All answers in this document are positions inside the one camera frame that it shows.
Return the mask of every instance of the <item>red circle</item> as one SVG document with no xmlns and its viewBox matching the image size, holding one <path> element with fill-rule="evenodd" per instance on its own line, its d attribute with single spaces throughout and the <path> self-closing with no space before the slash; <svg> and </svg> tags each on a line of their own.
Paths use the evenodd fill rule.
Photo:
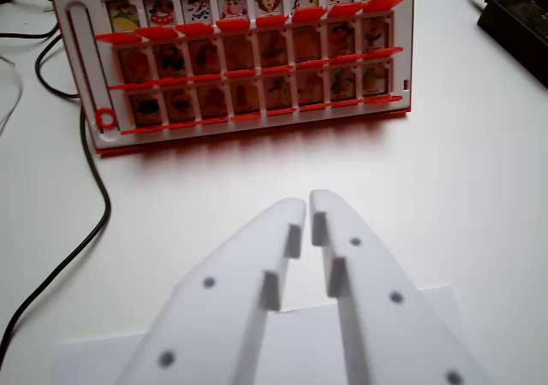
<svg viewBox="0 0 548 385">
<path fill-rule="evenodd" d="M 112 122 L 110 124 L 105 124 L 103 122 L 103 115 L 108 114 L 110 117 L 112 117 Z M 114 111 L 111 109 L 99 109 L 95 113 L 95 120 L 97 121 L 97 125 L 100 126 L 103 130 L 111 130 L 112 128 L 117 126 L 116 121 L 116 114 L 114 114 Z"/>
</svg>

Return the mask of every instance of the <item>guess who game board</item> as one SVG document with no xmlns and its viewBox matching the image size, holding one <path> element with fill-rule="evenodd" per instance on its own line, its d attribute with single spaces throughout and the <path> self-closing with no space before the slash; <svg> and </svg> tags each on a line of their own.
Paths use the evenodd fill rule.
<svg viewBox="0 0 548 385">
<path fill-rule="evenodd" d="M 53 0 L 97 152 L 409 111 L 413 0 Z"/>
</svg>

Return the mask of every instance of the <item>white table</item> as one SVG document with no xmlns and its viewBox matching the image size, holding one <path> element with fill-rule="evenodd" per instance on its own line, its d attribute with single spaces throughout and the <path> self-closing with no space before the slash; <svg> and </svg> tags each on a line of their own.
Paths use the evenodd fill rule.
<svg viewBox="0 0 548 385">
<path fill-rule="evenodd" d="M 42 5 L 0 6 L 2 31 L 50 29 Z M 455 288 L 494 383 L 544 384 L 548 91 L 476 26 L 478 16 L 468 0 L 416 0 L 407 118 L 97 157 L 114 206 L 108 228 L 27 313 L 0 383 L 51 383 L 59 341 L 146 329 L 171 288 L 247 220 L 280 198 L 328 188 L 369 221 L 418 287 Z M 2 329 L 103 211 L 78 107 L 34 76 L 44 46 L 0 41 L 25 81 L 0 137 Z M 63 53 L 44 74 L 74 92 Z M 285 308 L 328 300 L 309 240 L 288 278 Z"/>
</svg>

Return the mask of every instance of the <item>power adapter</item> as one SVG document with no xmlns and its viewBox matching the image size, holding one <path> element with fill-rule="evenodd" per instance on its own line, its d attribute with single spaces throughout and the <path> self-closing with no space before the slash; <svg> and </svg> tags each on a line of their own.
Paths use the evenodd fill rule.
<svg viewBox="0 0 548 385">
<path fill-rule="evenodd" d="M 548 9 L 535 0 L 485 0 L 478 25 L 548 88 Z"/>
</svg>

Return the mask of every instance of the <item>gripper jaw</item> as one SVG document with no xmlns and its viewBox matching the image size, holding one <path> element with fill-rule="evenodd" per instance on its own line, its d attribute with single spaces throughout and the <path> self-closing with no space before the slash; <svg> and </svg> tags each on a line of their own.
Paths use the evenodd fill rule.
<svg viewBox="0 0 548 385">
<path fill-rule="evenodd" d="M 310 197 L 313 244 L 336 297 L 349 385 L 486 385 L 469 350 L 339 196 Z"/>
<path fill-rule="evenodd" d="M 268 310 L 279 311 L 306 203 L 256 216 L 175 289 L 118 385 L 253 384 Z"/>
</svg>

